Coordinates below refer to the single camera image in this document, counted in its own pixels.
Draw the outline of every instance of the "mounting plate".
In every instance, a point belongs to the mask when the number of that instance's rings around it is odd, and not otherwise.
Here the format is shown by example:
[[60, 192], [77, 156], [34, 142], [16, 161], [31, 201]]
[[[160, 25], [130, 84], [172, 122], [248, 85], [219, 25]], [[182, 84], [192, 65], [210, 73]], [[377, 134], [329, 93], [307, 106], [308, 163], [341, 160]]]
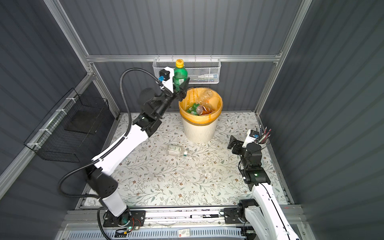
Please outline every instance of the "mounting plate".
[[[139, 226], [139, 222], [141, 227], [144, 226], [145, 215], [145, 211], [131, 211], [130, 222], [126, 227]], [[119, 222], [119, 218], [112, 215], [112, 213], [107, 212], [104, 216], [103, 227], [119, 227]]]
[[225, 224], [244, 223], [240, 221], [236, 207], [227, 207], [223, 209]]

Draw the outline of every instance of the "gray corrugated wall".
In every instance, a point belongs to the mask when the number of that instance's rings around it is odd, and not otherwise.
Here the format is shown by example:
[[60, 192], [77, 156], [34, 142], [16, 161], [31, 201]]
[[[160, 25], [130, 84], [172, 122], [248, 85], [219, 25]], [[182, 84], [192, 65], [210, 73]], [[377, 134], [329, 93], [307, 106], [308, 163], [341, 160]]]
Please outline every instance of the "gray corrugated wall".
[[319, 239], [382, 239], [383, 9], [315, 1], [261, 114]]
[[[152, 68], [152, 63], [95, 63], [95, 65], [120, 110], [124, 112], [126, 109], [119, 90], [121, 73], [133, 67], [147, 70]], [[223, 110], [254, 110], [273, 65], [273, 63], [222, 63], [219, 84], [192, 84], [190, 87], [209, 87], [217, 91], [223, 99]], [[141, 90], [149, 87], [155, 89], [157, 93], [160, 92], [155, 80], [145, 73], [134, 71], [125, 75], [124, 93], [130, 111], [140, 111], [136, 103], [138, 96]], [[178, 111], [177, 104], [178, 102], [174, 101], [169, 110]]]
[[[43, 1], [0, 1], [0, 173], [85, 74]], [[77, 201], [59, 196], [56, 184], [75, 167], [33, 158], [0, 200], [0, 239], [53, 239]], [[65, 188], [81, 192], [84, 184], [74, 177]]]
[[0, 172], [86, 72], [42, 1], [0, 1]]
[[91, 55], [279, 53], [299, 0], [61, 1]]
[[[281, 50], [300, 0], [61, 1], [90, 55], [274, 55]], [[131, 67], [152, 63], [95, 63], [121, 111], [118, 81]], [[253, 110], [272, 63], [222, 63], [220, 83], [204, 85], [224, 110]], [[141, 73], [124, 81], [131, 111], [144, 87]], [[171, 111], [177, 111], [177, 103]]]

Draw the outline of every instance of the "floor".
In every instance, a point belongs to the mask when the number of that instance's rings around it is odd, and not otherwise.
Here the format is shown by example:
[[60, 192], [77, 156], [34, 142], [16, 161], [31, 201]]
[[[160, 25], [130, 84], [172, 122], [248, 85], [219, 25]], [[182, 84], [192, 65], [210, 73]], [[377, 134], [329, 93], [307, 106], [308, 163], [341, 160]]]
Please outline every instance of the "floor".
[[[112, 142], [127, 129], [128, 115], [120, 117]], [[254, 113], [222, 113], [212, 140], [204, 144], [188, 141], [181, 115], [166, 113], [157, 132], [141, 143], [113, 173], [118, 191], [127, 205], [235, 205], [249, 198], [250, 191], [237, 169], [239, 156], [227, 149], [230, 135], [244, 140], [248, 128], [257, 125]], [[192, 150], [188, 161], [166, 156], [166, 144], [178, 144]], [[279, 204], [287, 204], [267, 149], [262, 163]], [[84, 206], [99, 206], [87, 198]]]

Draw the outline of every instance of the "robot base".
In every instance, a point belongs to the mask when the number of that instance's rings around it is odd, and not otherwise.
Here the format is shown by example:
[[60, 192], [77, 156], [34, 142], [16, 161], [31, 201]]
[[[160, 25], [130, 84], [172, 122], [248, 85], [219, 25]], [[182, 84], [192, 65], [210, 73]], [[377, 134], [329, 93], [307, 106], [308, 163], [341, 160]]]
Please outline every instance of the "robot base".
[[130, 211], [127, 209], [119, 217], [115, 217], [108, 211], [104, 216], [103, 227], [123, 227], [128, 222], [124, 227], [128, 229], [131, 227], [131, 230], [134, 230], [134, 227], [142, 227], [144, 225], [145, 215], [145, 211]]

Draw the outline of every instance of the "sticker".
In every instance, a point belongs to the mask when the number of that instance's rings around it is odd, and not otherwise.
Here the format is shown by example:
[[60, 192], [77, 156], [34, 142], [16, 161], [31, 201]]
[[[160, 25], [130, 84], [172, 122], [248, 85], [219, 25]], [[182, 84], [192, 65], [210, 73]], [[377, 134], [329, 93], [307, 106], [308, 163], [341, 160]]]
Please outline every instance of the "sticker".
[[169, 146], [169, 150], [176, 151], [176, 152], [180, 152], [180, 151], [181, 151], [181, 147], [177, 147], [177, 146]]
[[179, 230], [179, 237], [189, 237], [189, 236], [190, 236], [189, 228]]

